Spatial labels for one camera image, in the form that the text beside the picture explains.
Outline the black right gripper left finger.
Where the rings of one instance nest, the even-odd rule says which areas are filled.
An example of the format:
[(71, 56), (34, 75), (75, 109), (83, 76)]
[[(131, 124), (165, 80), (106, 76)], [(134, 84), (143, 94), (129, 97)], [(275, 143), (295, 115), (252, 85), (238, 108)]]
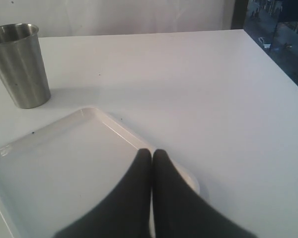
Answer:
[(151, 153), (138, 150), (116, 187), (57, 238), (149, 238)]

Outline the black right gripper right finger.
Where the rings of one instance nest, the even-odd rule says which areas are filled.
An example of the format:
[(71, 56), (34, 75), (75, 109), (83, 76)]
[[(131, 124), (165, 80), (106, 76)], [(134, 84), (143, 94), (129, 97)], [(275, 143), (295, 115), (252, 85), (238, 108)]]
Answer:
[(238, 226), (186, 183), (166, 151), (153, 154), (153, 213), (158, 238), (236, 238)]

